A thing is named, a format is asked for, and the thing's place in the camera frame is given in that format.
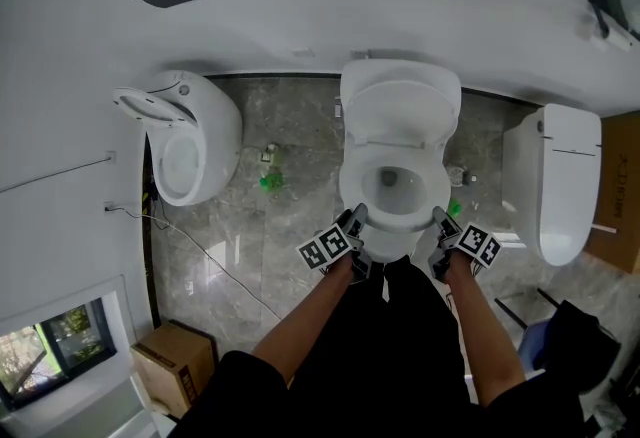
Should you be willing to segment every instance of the cardboard box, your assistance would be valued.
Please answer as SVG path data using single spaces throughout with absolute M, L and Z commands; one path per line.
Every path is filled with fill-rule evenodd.
M 177 418 L 187 412 L 213 375 L 211 341 L 164 324 L 131 347 L 133 361 L 152 400 Z
M 602 120 L 600 190 L 585 250 L 627 273 L 640 273 L 640 112 Z

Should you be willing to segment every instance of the white toilet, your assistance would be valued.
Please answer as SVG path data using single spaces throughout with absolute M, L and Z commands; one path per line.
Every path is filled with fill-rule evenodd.
M 364 249 L 375 262 L 393 262 L 415 250 L 433 208 L 449 204 L 442 155 L 458 125 L 460 80 L 426 63 L 353 61 L 342 73 L 340 99 L 340 196 L 345 208 L 366 204 Z
M 158 192 L 174 206 L 212 198 L 240 159 L 240 111 L 211 81 L 182 70 L 157 74 L 145 90 L 117 88 L 113 98 L 147 129 Z
M 584 247 L 598 198 L 600 118 L 549 104 L 504 134 L 502 206 L 527 247 L 554 266 Z

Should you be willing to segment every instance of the person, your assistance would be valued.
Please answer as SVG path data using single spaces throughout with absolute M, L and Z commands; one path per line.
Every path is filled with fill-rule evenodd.
M 171 436 L 349 427 L 427 436 L 584 436 L 576 393 L 548 374 L 525 381 L 466 254 L 452 253 L 444 281 L 478 404 L 465 382 L 458 323 L 408 256 L 374 264 L 365 282 L 351 281 L 347 255 L 251 354 L 224 355 Z

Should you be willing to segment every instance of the window frame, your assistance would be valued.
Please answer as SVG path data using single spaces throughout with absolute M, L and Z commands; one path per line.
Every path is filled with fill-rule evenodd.
M 54 317 L 57 317 L 57 315 L 50 317 L 49 319 L 45 319 L 42 322 L 33 324 L 32 326 L 35 326 L 36 324 L 40 325 L 42 329 L 42 333 L 44 334 L 45 339 L 49 343 L 51 352 L 53 353 L 53 356 L 58 362 L 58 365 L 60 366 L 60 369 L 63 375 L 60 377 L 60 379 L 53 380 L 50 383 L 47 383 L 47 385 L 44 386 L 42 389 L 38 390 L 37 393 L 25 399 L 16 399 L 9 393 L 9 391 L 5 388 L 5 386 L 2 383 L 0 383 L 0 401 L 2 401 L 2 404 L 10 412 L 19 410 L 20 408 L 24 408 L 25 406 L 28 406 L 32 402 L 35 402 L 38 399 L 41 399 L 45 395 L 48 395 L 51 392 L 54 392 L 58 388 L 78 378 L 85 372 L 93 369 L 96 365 L 99 365 L 100 363 L 108 360 L 118 352 L 114 345 L 113 337 L 111 336 L 111 331 L 107 323 L 107 317 L 104 311 L 104 306 L 102 304 L 102 298 L 98 298 L 78 306 L 90 307 L 91 310 L 93 311 L 93 315 L 95 316 L 95 321 L 96 321 L 96 328 L 98 329 L 100 338 L 103 341 L 104 350 L 100 351 L 98 354 L 83 361 L 82 363 L 79 363 L 74 367 L 69 367 L 67 363 L 67 359 L 62 353 L 60 346 L 56 342 L 55 336 L 53 334 L 53 328 L 51 326 L 51 323 L 49 322 Z

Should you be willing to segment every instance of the cable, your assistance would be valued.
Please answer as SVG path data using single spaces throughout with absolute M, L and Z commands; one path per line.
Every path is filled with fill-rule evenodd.
M 30 178 L 29 180 L 25 180 L 24 182 L 18 182 L 17 184 L 12 184 L 7 187 L 3 187 L 0 189 L 0 194 L 6 193 L 7 191 L 11 191 L 12 189 L 16 189 L 18 187 L 26 186 L 27 184 L 31 184 L 32 182 L 37 182 L 38 180 L 44 180 L 45 178 L 55 177 L 56 175 L 62 175 L 63 173 L 69 173 L 70 171 L 79 170 L 80 168 L 86 168 L 87 166 L 93 166 L 94 164 L 100 164 L 101 162 L 110 161 L 112 158 L 107 157 L 106 159 L 102 159 L 101 161 L 94 161 L 87 164 L 83 164 L 81 166 L 76 166 L 75 168 L 69 168 L 62 171 L 56 171 L 55 173 L 50 173 L 49 175 L 43 175 L 42 177 Z
M 167 217 L 166 212 L 164 211 L 164 201 L 162 200 L 162 198 L 160 196 L 158 196 L 158 200 L 160 201 L 160 206 L 162 207 L 162 217 L 165 219 L 165 221 L 168 223 L 169 222 L 169 218 Z M 156 203 L 154 202 L 153 204 L 153 214 L 151 214 L 152 217 L 156 217 Z M 161 232 L 166 230 L 167 228 L 169 228 L 169 225 L 165 225 L 164 227 L 160 228 L 160 225 L 158 224 L 158 222 L 153 219 L 151 220 L 151 222 L 156 225 L 156 228 L 158 230 L 160 230 Z
M 473 266 L 473 277 L 475 278 L 482 271 L 482 264 L 480 262 L 475 262 Z
M 162 88 L 161 90 L 153 90 L 153 91 L 147 91 L 147 93 L 159 93 L 161 91 L 167 91 L 170 90 L 171 88 L 175 88 L 178 84 L 180 84 L 182 81 L 178 81 L 177 83 L 175 83 L 173 86 L 169 86 L 168 88 Z
M 278 321 L 281 321 L 282 319 L 280 319 L 280 317 L 278 317 L 278 314 L 276 314 L 273 310 L 271 310 L 271 308 L 269 308 L 269 306 L 262 301 L 260 298 L 256 297 L 253 295 L 253 292 L 251 292 L 247 286 L 242 283 L 240 280 L 238 280 L 235 276 L 231 275 L 224 267 L 222 267 L 222 265 L 220 264 L 220 262 L 218 262 L 215 258 L 213 258 L 211 255 L 209 255 L 209 253 L 207 253 L 207 250 L 205 250 L 202 246 L 200 246 L 194 239 L 193 237 L 191 237 L 187 232 L 180 230 L 177 226 L 172 225 L 171 223 L 169 223 L 168 221 L 165 221 L 164 219 L 159 219 L 156 218 L 155 216 L 149 216 L 148 214 L 131 214 L 131 212 L 129 212 L 127 209 L 125 209 L 124 207 L 112 207 L 112 208 L 105 208 L 106 211 L 116 211 L 116 210 L 122 210 L 124 212 L 126 212 L 129 216 L 131 216 L 132 218 L 136 218 L 136 219 L 141 219 L 141 218 L 148 218 L 148 219 L 153 219 L 155 221 L 159 221 L 160 223 L 163 223 L 164 225 L 167 225 L 168 227 L 173 228 L 174 230 L 176 230 L 177 232 L 180 232 L 182 235 L 184 235 L 187 239 L 189 239 L 196 248 L 198 248 L 202 253 L 204 253 L 209 260 L 213 261 L 213 263 L 218 266 L 223 273 L 225 273 L 229 278 L 231 278 L 234 282 L 236 282 L 238 285 L 240 285 L 240 287 L 242 287 L 244 290 L 247 291 L 247 294 L 249 294 L 253 299 L 255 299 L 258 303 L 260 303 L 263 307 L 265 307 L 267 310 L 269 310 L 269 312 L 271 312 L 271 314 L 278 319 Z

